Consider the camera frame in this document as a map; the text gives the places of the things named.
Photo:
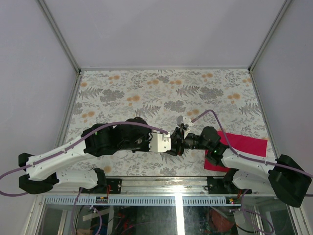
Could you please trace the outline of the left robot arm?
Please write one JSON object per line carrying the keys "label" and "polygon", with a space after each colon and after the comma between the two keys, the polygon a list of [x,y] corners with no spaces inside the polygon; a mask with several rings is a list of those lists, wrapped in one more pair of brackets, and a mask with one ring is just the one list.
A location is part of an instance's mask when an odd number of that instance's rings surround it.
{"label": "left robot arm", "polygon": [[135,117],[110,127],[95,124],[74,140],[40,155],[22,153],[19,166],[27,168],[19,177],[19,187],[29,194],[74,188],[102,193],[107,187],[102,169],[70,170],[69,167],[117,151],[148,151],[151,131],[142,118]]}

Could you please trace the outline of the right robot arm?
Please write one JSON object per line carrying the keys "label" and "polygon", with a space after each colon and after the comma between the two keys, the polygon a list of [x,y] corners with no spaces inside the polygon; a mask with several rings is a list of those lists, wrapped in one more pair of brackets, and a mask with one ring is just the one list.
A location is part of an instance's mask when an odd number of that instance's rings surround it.
{"label": "right robot arm", "polygon": [[185,149],[206,150],[206,159],[213,165],[233,170],[223,180],[228,193],[238,189],[273,193],[283,203],[300,207],[312,178],[288,155],[276,159],[262,158],[235,150],[221,142],[217,130],[205,127],[200,135],[185,134],[183,128],[176,128],[173,134],[163,135],[162,150],[177,156]]}

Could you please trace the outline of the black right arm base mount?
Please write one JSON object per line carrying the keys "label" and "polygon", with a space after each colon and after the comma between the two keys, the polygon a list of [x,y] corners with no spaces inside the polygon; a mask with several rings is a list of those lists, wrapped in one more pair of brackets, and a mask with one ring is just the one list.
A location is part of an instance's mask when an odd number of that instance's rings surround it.
{"label": "black right arm base mount", "polygon": [[239,194],[242,192],[233,183],[234,179],[238,179],[240,176],[248,176],[248,173],[237,169],[230,169],[223,177],[222,176],[207,176],[207,184],[204,186],[209,194]]}

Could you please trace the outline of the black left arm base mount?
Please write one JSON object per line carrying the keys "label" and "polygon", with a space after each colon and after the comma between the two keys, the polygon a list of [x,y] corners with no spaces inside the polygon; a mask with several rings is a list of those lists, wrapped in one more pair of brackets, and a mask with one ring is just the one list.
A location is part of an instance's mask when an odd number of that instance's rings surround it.
{"label": "black left arm base mount", "polygon": [[99,168],[94,169],[97,179],[96,186],[90,190],[91,193],[120,194],[122,189],[122,179],[107,178],[104,171]]}

